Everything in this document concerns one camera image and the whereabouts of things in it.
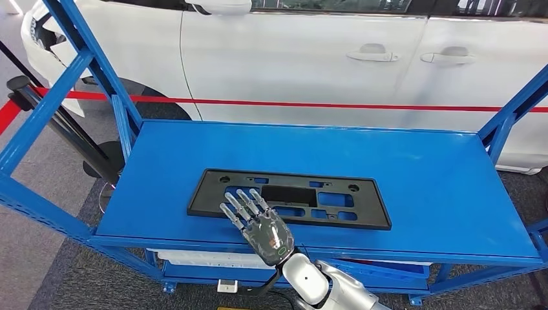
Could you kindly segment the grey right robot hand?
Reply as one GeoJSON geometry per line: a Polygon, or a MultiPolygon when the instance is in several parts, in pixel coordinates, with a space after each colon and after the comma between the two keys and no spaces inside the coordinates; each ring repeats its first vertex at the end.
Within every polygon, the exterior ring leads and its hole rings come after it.
{"type": "Polygon", "coordinates": [[[284,220],[255,189],[226,192],[220,209],[268,266],[283,264],[295,251],[295,240],[284,220]]]}

